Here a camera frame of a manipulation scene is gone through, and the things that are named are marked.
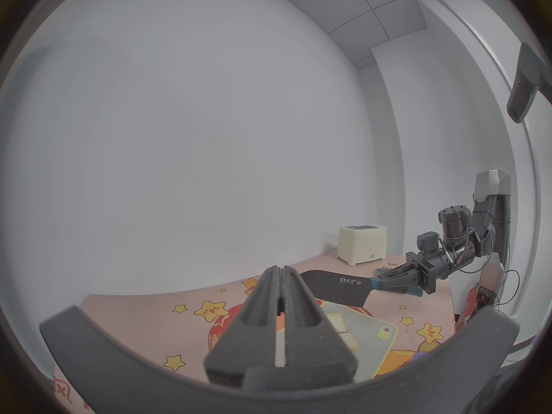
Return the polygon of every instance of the knife handle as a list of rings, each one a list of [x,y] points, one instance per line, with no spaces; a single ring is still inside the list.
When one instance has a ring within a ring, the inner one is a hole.
[[[374,290],[380,290],[383,292],[390,292],[390,293],[410,294],[412,296],[417,296],[419,298],[423,296],[423,290],[422,290],[422,287],[420,286],[408,286],[408,287],[398,286],[398,287],[383,288],[382,280],[380,278],[370,278],[370,282]]]

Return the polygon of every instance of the black cable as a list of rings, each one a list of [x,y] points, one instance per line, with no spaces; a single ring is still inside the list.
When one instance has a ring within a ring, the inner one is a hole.
[[[465,272],[464,270],[458,268],[458,269],[457,269],[458,272],[462,272],[462,273],[465,273],[465,274],[473,274],[473,273],[479,273],[481,270],[483,270],[483,269],[485,268],[485,266],[488,264],[488,261],[491,259],[492,251],[493,251],[493,249],[494,249],[494,247],[495,247],[495,244],[494,244],[495,242],[494,242],[494,240],[493,240],[493,238],[492,238],[492,233],[491,233],[491,231],[489,231],[488,234],[491,236],[491,251],[489,252],[489,254],[488,254],[488,256],[487,256],[487,259],[486,259],[486,261],[483,263],[483,265],[481,266],[481,268],[480,268],[479,270],[475,270],[475,271],[473,271],[473,272]]]
[[[513,268],[511,270],[507,270],[505,272],[505,277],[504,277],[504,281],[502,282],[502,285],[505,284],[506,282],[506,275],[509,273],[509,272],[514,272],[518,275],[518,285],[517,287],[515,287],[515,292],[514,292],[514,296],[512,296],[509,300],[507,300],[506,302],[500,302],[500,299],[499,299],[499,303],[495,305],[495,307],[498,307],[499,305],[506,305],[506,304],[509,304],[510,302],[512,302],[515,298],[515,295],[517,294],[517,292],[520,290],[520,285],[521,285],[521,276],[520,276],[520,273],[517,271],[517,270],[514,270]]]
[[[479,203],[475,200],[475,193],[472,193],[471,197],[472,197],[472,199],[474,200],[474,207],[475,207],[475,204],[479,204]],[[483,213],[487,213],[487,214],[491,215],[492,220],[493,220],[493,221],[495,220],[495,218],[494,218],[495,216],[494,216],[490,211],[488,211],[488,210],[479,210],[479,209],[475,209],[475,208],[474,208],[474,211],[476,211],[477,213],[479,213],[479,217],[480,217],[481,219],[483,219],[483,216],[481,216],[481,212],[483,212]]]
[[[504,271],[504,280],[502,281],[502,284],[500,285],[500,295],[504,293],[504,286],[506,285],[506,274],[510,271],[510,260],[512,259],[511,253],[510,253],[510,241],[508,240],[508,262],[506,263],[506,270]]]
[[[460,255],[460,259],[456,264],[457,266],[462,264],[462,261],[464,260],[464,256],[466,256],[467,248],[469,245],[470,245],[470,225],[466,224],[466,244],[464,245],[464,251]]]

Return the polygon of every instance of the pink tablecloth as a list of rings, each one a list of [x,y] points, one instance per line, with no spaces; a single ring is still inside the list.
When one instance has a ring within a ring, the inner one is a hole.
[[[376,268],[393,268],[404,256],[390,255],[355,267],[336,257],[336,251],[300,262],[299,272],[326,270],[370,277]],[[247,298],[259,276],[187,292],[145,296],[90,295],[81,308],[119,342],[149,361],[175,373],[207,382],[203,359]],[[447,280],[437,291],[418,298],[371,292],[364,308],[373,317],[398,328],[391,351],[378,374],[387,373],[425,354],[454,334],[454,312]],[[54,390],[73,412],[90,409],[67,383],[59,369]]]

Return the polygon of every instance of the star pattern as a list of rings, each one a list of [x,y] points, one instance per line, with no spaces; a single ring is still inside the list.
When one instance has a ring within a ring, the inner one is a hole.
[[[178,368],[186,365],[184,362],[182,362],[181,355],[175,355],[175,356],[168,355],[166,357],[167,357],[167,362],[165,362],[163,366],[167,368],[172,368],[173,371],[176,371]]]
[[[203,301],[203,305],[200,309],[194,311],[194,314],[203,316],[207,322],[212,322],[218,316],[225,316],[228,314],[228,311],[224,308],[225,305],[226,302],[211,302],[206,300]]]
[[[242,284],[245,285],[245,288],[247,289],[245,290],[245,294],[251,294],[251,292],[253,291],[253,288],[255,288],[255,285],[257,285],[257,282],[259,281],[256,280],[255,278],[249,278],[247,280],[243,280]]]
[[[411,317],[401,317],[401,321],[400,321],[402,324],[404,324],[405,326],[408,327],[408,325],[412,325],[414,324],[414,321],[412,320]]]
[[[416,333],[421,335],[427,343],[432,343],[433,341],[444,340],[441,335],[441,329],[441,327],[434,327],[429,323],[425,323],[423,328],[416,331]]]
[[[178,314],[182,314],[185,311],[188,311],[185,305],[175,305],[175,309],[172,311],[176,311]]]

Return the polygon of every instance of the white wall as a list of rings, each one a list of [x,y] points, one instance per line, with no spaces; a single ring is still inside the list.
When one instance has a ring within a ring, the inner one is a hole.
[[[405,170],[397,122],[377,64],[360,71],[376,165],[377,223],[387,227],[387,252],[403,254],[405,238]]]
[[[552,300],[552,229],[549,225],[552,219],[552,150],[549,145],[552,136],[552,107],[541,94],[537,94],[525,119],[527,130],[514,124],[506,113],[506,102],[515,76],[520,42],[506,23],[480,0],[444,1],[484,38],[502,67],[500,70],[473,35],[465,33],[465,25],[458,21],[454,23],[453,20],[449,22],[449,30],[453,31],[460,40],[459,43],[472,55],[472,60],[477,63],[492,88],[494,98],[499,101],[512,144],[519,213],[510,267],[520,272],[522,283],[515,299],[501,307],[501,310],[511,314],[521,325],[518,336],[521,341],[540,329]],[[535,213],[540,215],[538,220],[535,219]],[[503,301],[514,295],[517,283],[517,276],[509,274]]]
[[[539,40],[520,14],[518,9],[510,0],[482,0],[489,6],[494,13],[496,13],[502,21],[510,28],[510,30],[515,34],[515,36],[520,41],[525,41],[530,45],[533,50],[545,58],[542,46],[539,43]]]
[[[416,236],[442,233],[440,209],[473,207],[477,173],[490,167],[479,117],[456,69],[428,30],[372,49],[398,128],[405,174],[404,252],[418,252]],[[477,259],[468,269],[477,269]],[[460,312],[477,275],[450,276],[454,308]]]
[[[286,0],[67,0],[0,92],[0,302],[47,374],[45,318],[194,289],[376,220],[358,72]]]

